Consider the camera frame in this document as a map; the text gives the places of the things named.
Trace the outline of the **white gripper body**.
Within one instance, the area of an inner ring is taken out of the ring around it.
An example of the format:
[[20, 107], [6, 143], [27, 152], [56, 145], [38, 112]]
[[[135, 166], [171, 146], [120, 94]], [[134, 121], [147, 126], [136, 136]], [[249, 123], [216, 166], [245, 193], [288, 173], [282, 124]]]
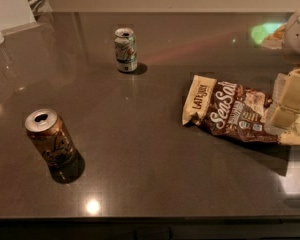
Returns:
[[300, 6], [287, 21], [282, 47], [285, 58], [300, 65]]

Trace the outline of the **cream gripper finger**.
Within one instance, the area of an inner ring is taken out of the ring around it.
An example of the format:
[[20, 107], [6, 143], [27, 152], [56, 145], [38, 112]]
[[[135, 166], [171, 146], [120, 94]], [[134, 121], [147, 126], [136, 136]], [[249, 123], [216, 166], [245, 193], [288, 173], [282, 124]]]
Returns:
[[300, 136], [300, 74], [280, 73], [274, 83], [265, 130], [278, 136]]
[[271, 124], [287, 129], [300, 118], [300, 67], [287, 75], [280, 73], [273, 89], [274, 112]]

